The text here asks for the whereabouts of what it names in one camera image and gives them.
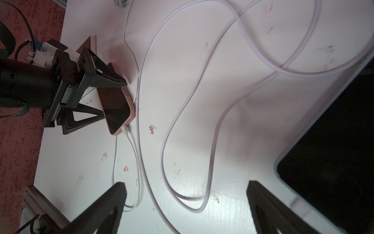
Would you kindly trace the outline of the dark book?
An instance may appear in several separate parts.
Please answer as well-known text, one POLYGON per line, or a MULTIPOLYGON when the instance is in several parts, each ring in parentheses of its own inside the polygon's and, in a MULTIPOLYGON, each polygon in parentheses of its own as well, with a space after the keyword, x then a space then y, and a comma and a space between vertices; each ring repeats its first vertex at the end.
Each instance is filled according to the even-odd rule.
POLYGON ((95 54, 97 53, 96 36, 90 36, 77 50, 76 52, 81 54, 84 48, 90 49, 95 54))

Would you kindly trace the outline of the green-edged black phone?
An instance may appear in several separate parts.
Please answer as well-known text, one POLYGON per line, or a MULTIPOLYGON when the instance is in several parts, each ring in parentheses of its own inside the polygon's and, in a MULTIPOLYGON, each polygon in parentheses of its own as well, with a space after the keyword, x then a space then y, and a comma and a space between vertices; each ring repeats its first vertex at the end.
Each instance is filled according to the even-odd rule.
POLYGON ((338 76, 286 137, 271 192, 322 234, 374 231, 374 60, 338 76))

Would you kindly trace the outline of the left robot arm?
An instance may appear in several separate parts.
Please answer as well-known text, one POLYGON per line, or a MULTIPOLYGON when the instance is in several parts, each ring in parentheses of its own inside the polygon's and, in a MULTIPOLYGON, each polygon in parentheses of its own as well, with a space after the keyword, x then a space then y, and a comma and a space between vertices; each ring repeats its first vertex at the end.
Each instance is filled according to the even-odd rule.
POLYGON ((30 109, 42 110, 44 127, 60 125, 67 135, 104 119, 101 110, 80 103, 88 87, 125 87, 127 82, 90 48, 80 53, 56 40, 43 43, 46 52, 33 64, 9 59, 15 38, 1 24, 1 107, 20 108, 15 117, 30 109))

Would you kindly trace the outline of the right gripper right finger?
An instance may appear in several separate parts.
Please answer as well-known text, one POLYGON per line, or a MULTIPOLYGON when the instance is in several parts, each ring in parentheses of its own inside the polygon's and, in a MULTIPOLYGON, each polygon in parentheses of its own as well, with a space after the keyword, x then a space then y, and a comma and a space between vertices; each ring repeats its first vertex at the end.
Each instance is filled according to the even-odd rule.
POLYGON ((317 233, 258 181, 249 182, 246 194, 258 234, 317 233))

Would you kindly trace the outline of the aluminium rail frame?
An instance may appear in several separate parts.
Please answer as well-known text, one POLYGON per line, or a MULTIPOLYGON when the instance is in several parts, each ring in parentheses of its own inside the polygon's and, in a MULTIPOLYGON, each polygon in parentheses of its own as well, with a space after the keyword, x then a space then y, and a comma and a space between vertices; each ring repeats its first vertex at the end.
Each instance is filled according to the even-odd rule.
POLYGON ((34 186, 26 188, 16 234, 56 234, 70 221, 34 186))

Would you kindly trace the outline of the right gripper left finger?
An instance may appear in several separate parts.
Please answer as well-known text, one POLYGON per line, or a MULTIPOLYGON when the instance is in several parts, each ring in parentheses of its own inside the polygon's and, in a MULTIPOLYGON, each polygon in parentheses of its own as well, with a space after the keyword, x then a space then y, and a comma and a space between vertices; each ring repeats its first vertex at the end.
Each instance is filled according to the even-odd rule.
POLYGON ((60 234, 116 234, 127 198, 125 183, 117 182, 60 234))

